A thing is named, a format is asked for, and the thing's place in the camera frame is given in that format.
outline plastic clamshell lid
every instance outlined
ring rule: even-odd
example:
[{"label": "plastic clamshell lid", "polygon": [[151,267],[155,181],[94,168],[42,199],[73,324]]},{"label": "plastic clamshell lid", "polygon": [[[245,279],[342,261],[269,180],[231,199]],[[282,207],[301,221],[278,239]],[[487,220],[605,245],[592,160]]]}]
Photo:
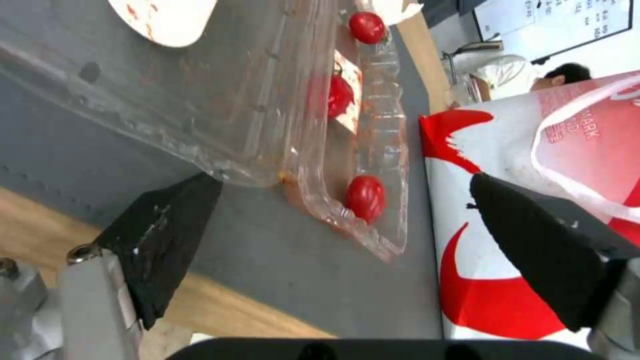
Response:
[{"label": "plastic clamshell lid", "polygon": [[0,71],[218,179],[269,186],[304,142],[307,104],[326,105],[336,11],[335,1],[218,0],[200,38],[175,49],[108,1],[3,1]]}]

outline gray table surface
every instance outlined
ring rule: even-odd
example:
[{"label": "gray table surface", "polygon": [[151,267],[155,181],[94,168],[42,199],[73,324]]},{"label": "gray table surface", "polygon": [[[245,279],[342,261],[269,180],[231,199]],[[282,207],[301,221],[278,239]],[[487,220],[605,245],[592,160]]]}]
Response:
[{"label": "gray table surface", "polygon": [[[191,270],[336,335],[441,338],[417,118],[424,85],[396,30],[410,148],[406,252],[390,265],[290,207],[276,189],[226,184]],[[0,74],[0,186],[104,227],[138,194],[198,170],[69,113]]]}]

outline red and white bag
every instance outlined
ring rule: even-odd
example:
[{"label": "red and white bag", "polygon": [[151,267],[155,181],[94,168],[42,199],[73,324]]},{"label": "red and white bag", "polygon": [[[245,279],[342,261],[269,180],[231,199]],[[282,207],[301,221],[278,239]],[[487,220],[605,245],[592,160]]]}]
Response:
[{"label": "red and white bag", "polygon": [[448,338],[586,348],[505,258],[469,192],[486,172],[566,197],[640,245],[640,72],[476,104],[420,120]]}]

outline person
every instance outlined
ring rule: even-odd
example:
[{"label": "person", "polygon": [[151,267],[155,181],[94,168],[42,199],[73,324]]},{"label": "person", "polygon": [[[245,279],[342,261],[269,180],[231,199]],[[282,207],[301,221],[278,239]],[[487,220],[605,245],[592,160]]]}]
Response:
[{"label": "person", "polygon": [[478,85],[482,101],[491,101],[589,80],[591,72],[582,65],[566,63],[540,78],[525,58],[506,55],[492,59],[471,72],[470,76]]}]

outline white paper plate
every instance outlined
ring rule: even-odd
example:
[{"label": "white paper plate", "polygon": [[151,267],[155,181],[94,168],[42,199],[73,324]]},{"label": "white paper plate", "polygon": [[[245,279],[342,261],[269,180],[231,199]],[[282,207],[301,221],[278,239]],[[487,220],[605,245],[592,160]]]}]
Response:
[{"label": "white paper plate", "polygon": [[185,47],[204,31],[218,0],[109,0],[116,13],[145,38]]}]

